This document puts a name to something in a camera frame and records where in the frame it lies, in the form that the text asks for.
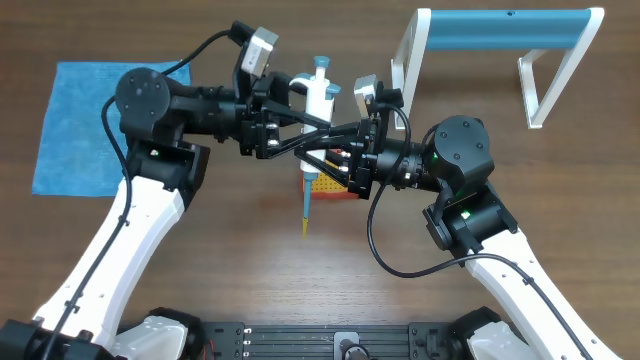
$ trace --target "yellow pipette tip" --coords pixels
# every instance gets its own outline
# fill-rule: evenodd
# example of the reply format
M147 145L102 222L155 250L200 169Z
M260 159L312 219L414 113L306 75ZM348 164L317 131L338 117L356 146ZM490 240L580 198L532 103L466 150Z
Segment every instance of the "yellow pipette tip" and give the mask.
M302 218L302 238L306 239L307 238L307 226L309 225L309 219L307 218Z

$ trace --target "wooden tabletop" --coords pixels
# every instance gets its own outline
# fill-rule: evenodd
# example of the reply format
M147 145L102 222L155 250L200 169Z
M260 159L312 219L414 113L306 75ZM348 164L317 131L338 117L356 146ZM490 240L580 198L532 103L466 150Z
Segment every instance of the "wooden tabletop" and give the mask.
M575 8L592 1L458 1L458 8ZM342 85L337 123L358 118L357 77L389 82L389 60L414 10L449 1L21 1L0 4L0 322L28 320L71 271L109 198L33 196L43 117L57 61L167 61L184 57L235 19L278 35L271 69L312 71L331 58ZM640 2L620 0L542 130L527 130L516 60L523 52L427 53L411 111L414 141L454 114L484 120L491 180L555 284L618 355L640 338ZM238 55L215 43L193 62L198 85L229 85ZM560 54L536 62L540 89ZM316 201L301 239L299 161L241 157L211 146L204 185L158 247L124 314L165 306L203 319L252 324L406 324L451 321L487 305L504 312L466 270L402 280L366 243L369 201ZM405 271L450 258L421 210L433 194L386 193L374 234Z

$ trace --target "blue mat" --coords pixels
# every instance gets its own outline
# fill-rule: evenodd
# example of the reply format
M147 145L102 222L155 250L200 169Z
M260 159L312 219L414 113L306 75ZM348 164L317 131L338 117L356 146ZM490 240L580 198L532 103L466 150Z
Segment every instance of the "blue mat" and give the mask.
M137 67L163 71L176 63L58 63L44 118L32 192L37 195L115 195L122 170L102 127L102 106L127 71ZM189 65L171 77L190 84ZM108 118L126 154L125 138L119 129L120 113L115 104L109 108Z

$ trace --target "wooden table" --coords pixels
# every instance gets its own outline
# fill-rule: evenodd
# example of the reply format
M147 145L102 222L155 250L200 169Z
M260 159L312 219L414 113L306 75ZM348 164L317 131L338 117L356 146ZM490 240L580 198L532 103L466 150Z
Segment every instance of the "wooden table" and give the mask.
M389 59L413 11L448 1L18 1L0 5L0 321L28 320L60 286L111 204L31 195L42 119L57 61L166 61L235 19L280 35L271 69L312 70L343 86L337 123L357 119L357 77L390 80ZM493 1L490 8L598 3ZM456 7L478 8L474 1ZM411 111L414 140L453 114L484 120L491 180L551 278L620 356L640 338L640 3L611 2L600 32L542 130L527 130L518 52L428 53ZM195 84L230 84L238 49L215 43L193 62ZM548 86L560 55L536 64ZM417 280L385 273L365 237L367 201L317 201L301 240L299 161L212 148L202 189L145 270L124 319L157 306L252 324L450 321L500 306L466 270ZM432 194L389 191L374 233L391 265L418 270L450 258L420 211Z

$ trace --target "robotic arm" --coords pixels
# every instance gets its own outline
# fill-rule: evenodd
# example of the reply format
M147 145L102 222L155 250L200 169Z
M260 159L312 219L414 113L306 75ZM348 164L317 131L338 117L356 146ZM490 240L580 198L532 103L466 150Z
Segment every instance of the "robotic arm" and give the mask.
M89 248L33 322L10 320L0 330L3 358L40 359L43 353L50 359L197 357L202 336L194 329L199 321L186 315L171 320L161 310L140 326L116 335L124 306L149 258L189 207L204 179L210 150L183 140L184 134L192 133L212 135L219 142L232 138L242 155L255 153L258 159L293 151L363 199L370 197L374 181L381 183L368 221L369 244L380 265L405 278L453 264L466 265L499 300L528 343L504 323L488 321L470 333L453 327L468 356L617 359L546 276L516 220L487 180L494 163L488 134L479 119L450 117L434 126L422 143L412 143L408 121L398 110L403 105L400 90L385 89L371 75L355 85L360 121L331 127L314 116L290 110L290 91L305 94L303 87L289 85L291 77L264 74L275 34L236 22L228 37L241 46L232 89L184 86L144 68L122 77L115 103L129 147L126 170L131 187L126 180L120 184ZM399 112L407 122L407 141L387 138L391 111ZM317 130L281 139L279 128L294 124ZM332 156L327 152L326 160L337 168L307 153L329 149L344 153ZM371 223L386 185L438 193L436 202L423 214L437 246L451 251L454 260L418 273L400 273L384 263L375 250ZM129 212L123 220L120 215L125 208ZM124 226L110 243L111 230L119 222ZM105 248L108 251L101 258ZM68 299L95 264L78 301L70 303ZM71 312L64 319L66 309ZM195 339L188 338L190 333L196 334ZM52 343L50 351L47 342Z

